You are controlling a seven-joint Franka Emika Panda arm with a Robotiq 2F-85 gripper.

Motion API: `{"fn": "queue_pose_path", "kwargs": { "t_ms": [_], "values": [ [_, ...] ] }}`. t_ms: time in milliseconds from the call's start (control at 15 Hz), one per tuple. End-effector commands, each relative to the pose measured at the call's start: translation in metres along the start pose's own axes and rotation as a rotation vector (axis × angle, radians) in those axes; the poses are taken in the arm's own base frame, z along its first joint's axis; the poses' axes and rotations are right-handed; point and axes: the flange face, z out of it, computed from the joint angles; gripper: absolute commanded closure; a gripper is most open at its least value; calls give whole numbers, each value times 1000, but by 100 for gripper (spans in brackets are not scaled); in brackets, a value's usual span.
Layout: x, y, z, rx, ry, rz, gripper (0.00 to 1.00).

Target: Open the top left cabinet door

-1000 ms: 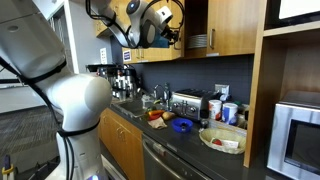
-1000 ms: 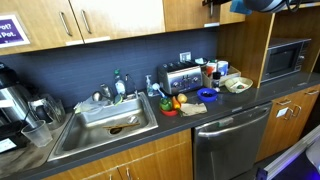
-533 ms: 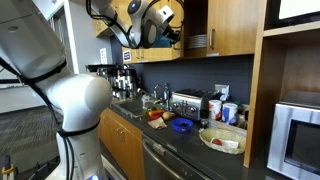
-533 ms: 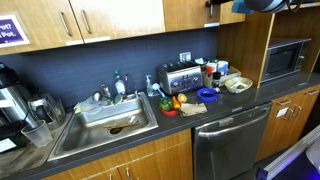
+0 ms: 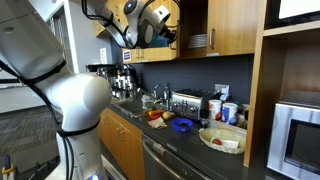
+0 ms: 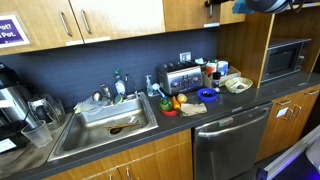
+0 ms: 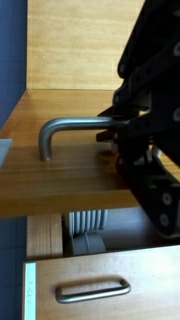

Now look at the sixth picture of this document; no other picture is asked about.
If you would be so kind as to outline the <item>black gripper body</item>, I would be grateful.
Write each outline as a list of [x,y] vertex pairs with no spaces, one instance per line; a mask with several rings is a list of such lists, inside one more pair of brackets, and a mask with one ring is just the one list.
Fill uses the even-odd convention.
[[234,0],[206,0],[204,2],[205,7],[210,7],[211,5],[216,5],[216,4],[222,4],[228,1],[234,1]]

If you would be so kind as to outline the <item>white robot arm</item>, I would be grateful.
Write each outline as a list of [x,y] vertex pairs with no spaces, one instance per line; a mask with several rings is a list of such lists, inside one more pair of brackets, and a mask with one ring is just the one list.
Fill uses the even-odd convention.
[[252,14],[254,12],[278,14],[287,9],[299,13],[304,4],[319,0],[236,0],[233,14]]

